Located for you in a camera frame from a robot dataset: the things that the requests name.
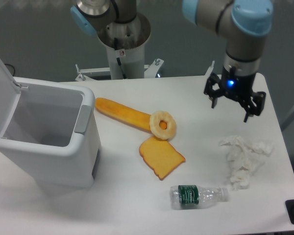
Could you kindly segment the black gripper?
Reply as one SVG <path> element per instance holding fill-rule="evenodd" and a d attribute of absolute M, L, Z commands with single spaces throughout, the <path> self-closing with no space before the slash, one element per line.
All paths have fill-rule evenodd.
<path fill-rule="evenodd" d="M 204 94 L 209 96 L 212 102 L 211 108 L 217 105 L 218 98 L 225 96 L 236 102 L 245 110 L 244 122 L 247 122 L 249 117 L 260 116 L 264 109 L 266 101 L 265 92 L 253 92 L 252 86 L 256 73 L 247 76 L 238 76 L 235 74 L 236 68 L 227 71 L 222 69 L 221 79 L 211 73 L 206 81 Z"/>

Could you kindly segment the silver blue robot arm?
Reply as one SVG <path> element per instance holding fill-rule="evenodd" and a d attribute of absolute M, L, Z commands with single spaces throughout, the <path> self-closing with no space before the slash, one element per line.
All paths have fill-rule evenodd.
<path fill-rule="evenodd" d="M 77 26 L 96 35 L 106 47 L 112 79 L 144 78 L 148 19 L 134 0 L 78 0 L 70 9 Z M 273 5 L 269 0 L 184 0 L 183 16 L 227 41 L 221 77 L 208 70 L 204 93 L 215 106 L 219 97 L 240 104 L 246 117 L 259 116 L 266 93 L 252 89 L 266 38 L 271 30 Z"/>

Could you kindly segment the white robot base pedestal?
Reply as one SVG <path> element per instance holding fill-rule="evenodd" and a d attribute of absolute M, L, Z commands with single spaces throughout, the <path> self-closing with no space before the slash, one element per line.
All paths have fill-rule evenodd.
<path fill-rule="evenodd" d="M 112 80 L 144 78 L 145 44 L 150 34 L 150 23 L 141 13 L 129 23 L 112 22 L 98 32 Z"/>

